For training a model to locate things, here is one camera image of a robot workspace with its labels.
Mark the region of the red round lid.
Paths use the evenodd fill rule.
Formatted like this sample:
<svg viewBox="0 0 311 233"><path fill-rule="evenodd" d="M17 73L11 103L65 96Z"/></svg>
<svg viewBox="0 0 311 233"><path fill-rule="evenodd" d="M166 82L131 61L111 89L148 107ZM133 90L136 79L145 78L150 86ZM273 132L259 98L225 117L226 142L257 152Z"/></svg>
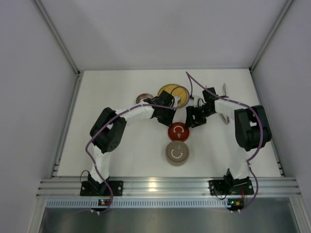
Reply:
<svg viewBox="0 0 311 233"><path fill-rule="evenodd" d="M168 128L168 137L172 141L185 142L190 136L190 130L185 128L183 122L174 122Z"/></svg>

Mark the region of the metal tongs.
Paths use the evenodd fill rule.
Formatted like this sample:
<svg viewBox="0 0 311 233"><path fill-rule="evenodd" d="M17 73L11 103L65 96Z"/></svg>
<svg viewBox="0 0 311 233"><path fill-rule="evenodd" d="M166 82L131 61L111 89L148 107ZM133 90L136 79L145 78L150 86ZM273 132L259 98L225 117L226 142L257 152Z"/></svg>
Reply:
<svg viewBox="0 0 311 233"><path fill-rule="evenodd" d="M223 85L222 85L222 92L223 92L223 97L228 98L225 83L223 83ZM228 125L230 123L230 119L228 116L225 116L223 114L220 114L220 116L221 116L223 122L225 123L225 125Z"/></svg>

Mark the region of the brown lid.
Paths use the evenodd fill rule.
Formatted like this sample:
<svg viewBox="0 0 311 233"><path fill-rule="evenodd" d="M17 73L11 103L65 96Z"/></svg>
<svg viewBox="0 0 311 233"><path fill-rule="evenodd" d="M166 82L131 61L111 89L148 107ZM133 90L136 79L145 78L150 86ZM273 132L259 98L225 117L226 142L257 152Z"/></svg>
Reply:
<svg viewBox="0 0 311 233"><path fill-rule="evenodd" d="M182 141L172 141L165 149L166 157L171 162L181 163L187 161L190 150Z"/></svg>

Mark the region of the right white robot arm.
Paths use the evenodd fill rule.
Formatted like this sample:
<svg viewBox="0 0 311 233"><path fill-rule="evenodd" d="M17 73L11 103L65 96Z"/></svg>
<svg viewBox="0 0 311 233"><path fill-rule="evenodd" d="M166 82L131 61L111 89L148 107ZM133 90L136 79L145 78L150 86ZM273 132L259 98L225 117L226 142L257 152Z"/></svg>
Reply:
<svg viewBox="0 0 311 233"><path fill-rule="evenodd" d="M251 108L232 102L223 85L223 95L218 96L213 87L202 92L204 99L192 97L193 105L186 107L186 128L194 128L206 124L207 117L220 114L226 124L234 122L235 139L239 148L233 157L231 166L221 180L209 183L211 194L238 195L254 193L250 181L250 161L247 152L259 151L272 139L272 133L263 106Z"/></svg>

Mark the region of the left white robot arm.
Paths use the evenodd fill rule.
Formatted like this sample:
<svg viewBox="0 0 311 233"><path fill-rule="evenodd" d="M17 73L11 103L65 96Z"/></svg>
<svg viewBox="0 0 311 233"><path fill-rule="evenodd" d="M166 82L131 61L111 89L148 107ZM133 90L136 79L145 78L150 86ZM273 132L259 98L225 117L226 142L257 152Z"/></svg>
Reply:
<svg viewBox="0 0 311 233"><path fill-rule="evenodd" d="M90 130L91 139L86 145L86 153L93 162L87 177L91 194L103 195L106 190L112 193L108 184L110 159L112 151L120 145L125 128L152 118L169 127L173 123L176 107L175 97L162 91L159 96L141 100L128 109L103 109Z"/></svg>

